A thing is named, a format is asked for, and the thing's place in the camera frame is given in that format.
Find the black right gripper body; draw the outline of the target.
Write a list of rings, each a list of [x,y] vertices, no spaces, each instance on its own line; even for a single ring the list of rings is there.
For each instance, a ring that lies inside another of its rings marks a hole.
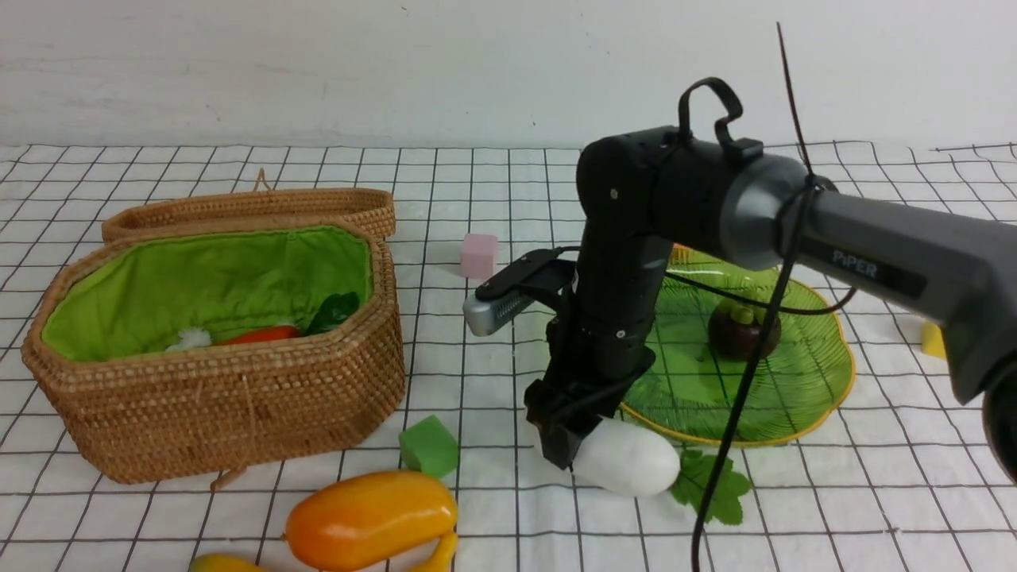
[[[582,442],[611,419],[629,389],[649,371],[656,354],[643,346],[636,364],[620,379],[608,379],[594,361],[574,351],[567,320],[555,316],[545,326],[550,362],[524,391],[524,419],[536,430],[540,455],[560,470],[571,470]]]

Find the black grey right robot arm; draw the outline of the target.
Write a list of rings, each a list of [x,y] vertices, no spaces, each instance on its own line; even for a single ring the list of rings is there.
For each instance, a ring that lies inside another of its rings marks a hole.
[[[645,341],[672,244],[764,270],[798,263],[925,316],[943,333],[953,394],[984,398],[988,442],[1015,475],[1015,228],[842,195],[754,140],[677,128],[587,145],[575,169],[587,218],[551,365],[528,388],[546,460],[573,465],[649,369]]]

